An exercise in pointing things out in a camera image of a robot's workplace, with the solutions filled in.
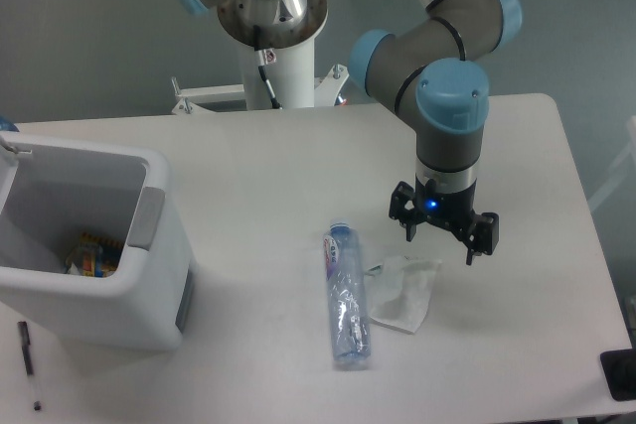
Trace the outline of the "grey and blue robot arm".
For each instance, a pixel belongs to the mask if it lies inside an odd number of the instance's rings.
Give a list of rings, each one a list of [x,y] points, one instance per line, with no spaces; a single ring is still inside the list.
[[[314,63],[289,52],[311,47],[326,0],[180,0],[193,15],[215,12],[238,43],[248,108],[313,107]],[[426,20],[404,35],[373,30],[354,45],[351,81],[416,136],[413,185],[394,189],[389,215],[414,236],[421,223],[447,230],[469,256],[490,255],[499,218],[473,208],[489,80],[480,57],[520,31],[519,0],[420,0]]]

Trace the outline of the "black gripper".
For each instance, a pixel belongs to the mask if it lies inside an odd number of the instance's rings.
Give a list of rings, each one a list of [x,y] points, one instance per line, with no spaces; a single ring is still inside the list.
[[[475,189],[473,183],[463,191],[442,194],[419,180],[415,190],[400,181],[391,195],[389,218],[404,229],[407,242],[424,222],[451,232],[466,247],[466,264],[471,266],[475,256],[492,255],[499,242],[499,215],[474,212]]]

